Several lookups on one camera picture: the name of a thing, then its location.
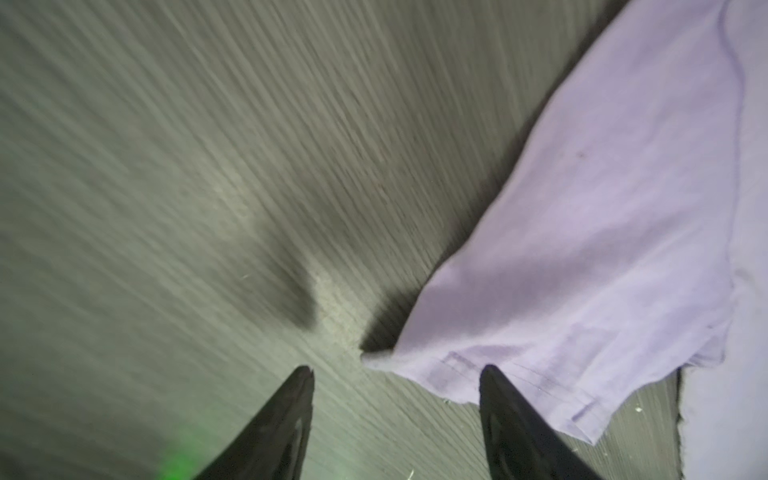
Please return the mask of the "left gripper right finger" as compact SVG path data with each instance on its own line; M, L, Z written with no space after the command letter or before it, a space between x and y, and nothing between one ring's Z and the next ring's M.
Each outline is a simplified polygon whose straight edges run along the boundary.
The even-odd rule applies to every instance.
M480 416L493 480L600 480L501 370L480 375Z

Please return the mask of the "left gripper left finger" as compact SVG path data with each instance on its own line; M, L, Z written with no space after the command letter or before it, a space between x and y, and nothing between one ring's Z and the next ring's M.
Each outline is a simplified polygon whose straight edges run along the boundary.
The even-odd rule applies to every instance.
M297 367L198 480L299 480L311 432L315 376Z

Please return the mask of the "purple t-shirt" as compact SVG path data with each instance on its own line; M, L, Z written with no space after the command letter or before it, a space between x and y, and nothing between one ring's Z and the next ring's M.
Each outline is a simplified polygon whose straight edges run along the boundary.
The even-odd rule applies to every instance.
M682 474L767 475L767 5L632 1L555 92L393 348L454 403L498 367L596 444L682 370Z

